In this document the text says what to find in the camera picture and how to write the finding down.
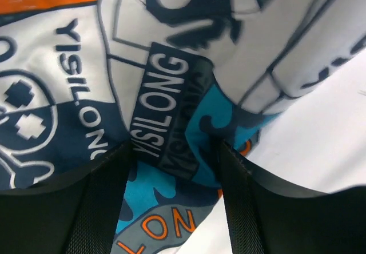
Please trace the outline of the colourful patterned shorts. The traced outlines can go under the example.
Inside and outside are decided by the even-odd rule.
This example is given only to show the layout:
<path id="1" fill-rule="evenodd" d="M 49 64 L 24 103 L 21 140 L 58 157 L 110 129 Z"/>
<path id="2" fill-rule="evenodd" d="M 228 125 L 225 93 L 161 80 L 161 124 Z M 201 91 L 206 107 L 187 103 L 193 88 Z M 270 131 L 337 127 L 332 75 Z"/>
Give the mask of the colourful patterned shorts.
<path id="1" fill-rule="evenodd" d="M 245 157 L 364 49 L 365 0 L 1 0 L 1 191 L 129 141 L 110 253 L 181 250 L 220 145 Z"/>

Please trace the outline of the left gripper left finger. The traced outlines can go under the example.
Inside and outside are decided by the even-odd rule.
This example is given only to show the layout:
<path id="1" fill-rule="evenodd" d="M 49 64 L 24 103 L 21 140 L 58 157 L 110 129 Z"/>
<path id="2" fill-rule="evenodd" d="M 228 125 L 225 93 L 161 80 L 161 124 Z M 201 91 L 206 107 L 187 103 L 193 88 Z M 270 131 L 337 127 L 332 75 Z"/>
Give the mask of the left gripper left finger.
<path id="1" fill-rule="evenodd" d="M 1 191 L 1 253 L 110 253 L 132 163 L 126 141 L 45 182 Z"/>

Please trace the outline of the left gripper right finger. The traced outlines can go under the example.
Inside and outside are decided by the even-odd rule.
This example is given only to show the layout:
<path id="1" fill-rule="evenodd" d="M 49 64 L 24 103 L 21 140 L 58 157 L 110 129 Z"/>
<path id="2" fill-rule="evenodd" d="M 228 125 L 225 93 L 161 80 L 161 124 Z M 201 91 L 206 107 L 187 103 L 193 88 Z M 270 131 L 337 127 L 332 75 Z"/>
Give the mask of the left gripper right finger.
<path id="1" fill-rule="evenodd" d="M 365 187 L 323 193 L 284 180 L 226 143 L 221 185 L 233 253 L 364 253 Z"/>

